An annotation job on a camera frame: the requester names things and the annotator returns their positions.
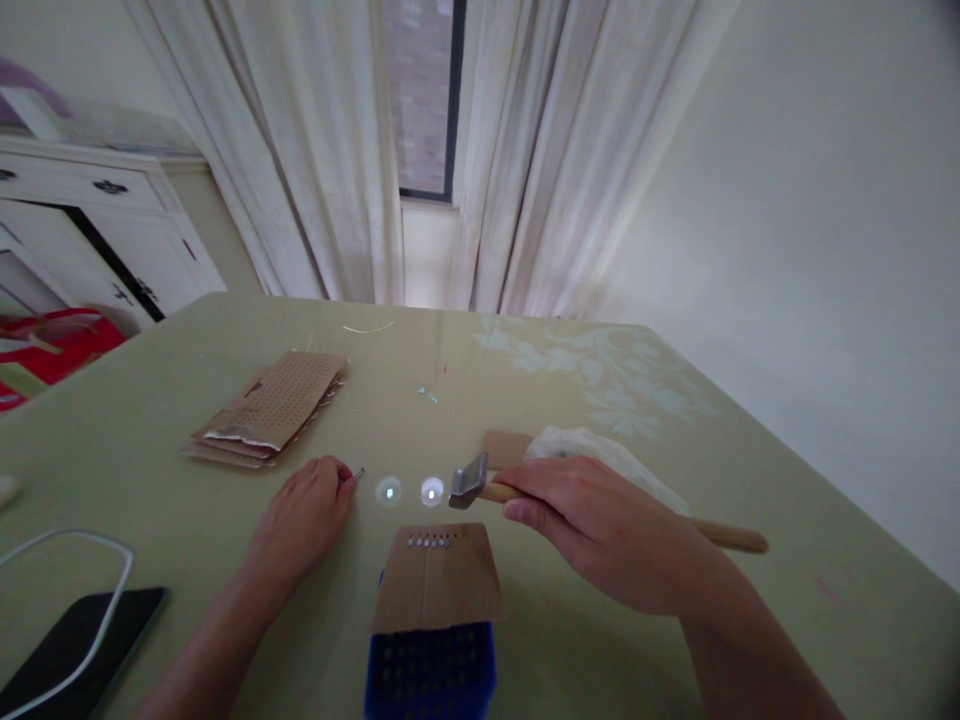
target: right hand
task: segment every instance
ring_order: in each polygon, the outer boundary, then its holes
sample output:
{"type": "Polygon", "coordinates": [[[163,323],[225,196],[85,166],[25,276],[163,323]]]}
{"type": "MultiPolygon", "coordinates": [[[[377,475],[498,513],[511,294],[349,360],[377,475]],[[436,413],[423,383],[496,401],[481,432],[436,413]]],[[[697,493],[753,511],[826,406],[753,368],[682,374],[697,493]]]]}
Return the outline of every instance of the right hand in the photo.
{"type": "Polygon", "coordinates": [[[530,460],[494,482],[531,498],[503,514],[546,537],[599,590],[651,615],[707,620],[731,593],[751,592],[692,523],[589,457],[530,460]]]}

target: hammer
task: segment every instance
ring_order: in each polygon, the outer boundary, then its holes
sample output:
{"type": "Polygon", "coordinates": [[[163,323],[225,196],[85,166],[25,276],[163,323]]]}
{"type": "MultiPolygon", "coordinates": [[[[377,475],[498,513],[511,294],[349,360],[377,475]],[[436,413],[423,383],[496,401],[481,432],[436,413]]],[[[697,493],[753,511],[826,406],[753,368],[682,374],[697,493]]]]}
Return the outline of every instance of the hammer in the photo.
{"type": "MultiPolygon", "coordinates": [[[[503,483],[487,483],[487,453],[482,452],[466,467],[457,468],[450,481],[450,507],[466,510],[478,497],[501,505],[508,500],[532,497],[503,483]]],[[[684,518],[717,547],[762,555],[769,549],[767,539],[756,530],[733,525],[684,518]]]]}

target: wooden handle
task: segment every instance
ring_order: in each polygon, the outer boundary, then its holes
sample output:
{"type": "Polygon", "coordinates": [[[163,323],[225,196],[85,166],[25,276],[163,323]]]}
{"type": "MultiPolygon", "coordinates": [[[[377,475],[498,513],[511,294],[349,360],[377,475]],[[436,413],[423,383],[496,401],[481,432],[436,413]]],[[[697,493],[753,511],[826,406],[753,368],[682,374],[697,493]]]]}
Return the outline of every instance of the wooden handle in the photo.
{"type": "Polygon", "coordinates": [[[501,505],[507,500],[516,500],[517,498],[530,497],[525,492],[516,488],[504,485],[503,483],[487,483],[480,491],[480,497],[490,502],[498,502],[501,505]]]}
{"type": "Polygon", "coordinates": [[[767,539],[756,530],[724,525],[710,520],[690,518],[693,526],[717,547],[762,555],[770,549],[767,539]]]}
{"type": "MultiPolygon", "coordinates": [[[[498,502],[501,505],[507,500],[530,497],[525,492],[516,488],[504,485],[503,483],[487,483],[480,491],[480,497],[491,502],[498,502]]],[[[738,528],[733,525],[724,525],[710,520],[699,520],[689,518],[693,526],[700,533],[717,547],[727,550],[739,550],[740,552],[762,555],[770,549],[767,539],[756,530],[747,528],[738,528]]]]}

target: window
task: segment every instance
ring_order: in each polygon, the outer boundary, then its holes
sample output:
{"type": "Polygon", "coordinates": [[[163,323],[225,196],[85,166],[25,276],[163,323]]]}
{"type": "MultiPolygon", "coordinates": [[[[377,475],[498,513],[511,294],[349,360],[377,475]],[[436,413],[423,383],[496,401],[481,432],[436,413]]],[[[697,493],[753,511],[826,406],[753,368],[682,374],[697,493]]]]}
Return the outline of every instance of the window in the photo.
{"type": "Polygon", "coordinates": [[[384,0],[400,194],[451,202],[466,0],[384,0]]]}

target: cabinet handle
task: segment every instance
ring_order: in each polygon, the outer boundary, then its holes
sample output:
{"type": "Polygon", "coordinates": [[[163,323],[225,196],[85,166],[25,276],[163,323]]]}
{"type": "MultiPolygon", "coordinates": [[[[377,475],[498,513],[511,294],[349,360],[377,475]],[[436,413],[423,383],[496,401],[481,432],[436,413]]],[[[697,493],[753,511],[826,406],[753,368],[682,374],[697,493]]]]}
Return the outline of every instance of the cabinet handle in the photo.
{"type": "Polygon", "coordinates": [[[150,286],[147,285],[141,278],[137,278],[137,282],[140,283],[140,289],[143,290],[151,300],[159,305],[160,300],[157,299],[157,296],[154,294],[153,290],[150,289],[150,286]]]}
{"type": "Polygon", "coordinates": [[[113,285],[113,289],[117,291],[117,294],[114,295],[114,297],[117,300],[126,300],[127,305],[129,305],[130,307],[133,307],[133,303],[130,302],[130,298],[127,297],[127,294],[123,290],[121,290],[116,283],[110,283],[110,284],[113,285]]]}
{"type": "Polygon", "coordinates": [[[97,190],[102,190],[107,195],[119,195],[120,193],[127,192],[126,185],[117,185],[116,183],[112,183],[109,180],[100,180],[100,181],[94,182],[93,186],[97,190]]]}
{"type": "Polygon", "coordinates": [[[184,247],[187,248],[187,252],[190,253],[190,257],[192,257],[192,258],[193,258],[193,261],[196,262],[196,261],[197,261],[197,256],[193,254],[193,248],[190,247],[190,243],[188,243],[188,242],[187,242],[186,240],[184,240],[183,238],[180,238],[180,239],[183,241],[184,247]]]}

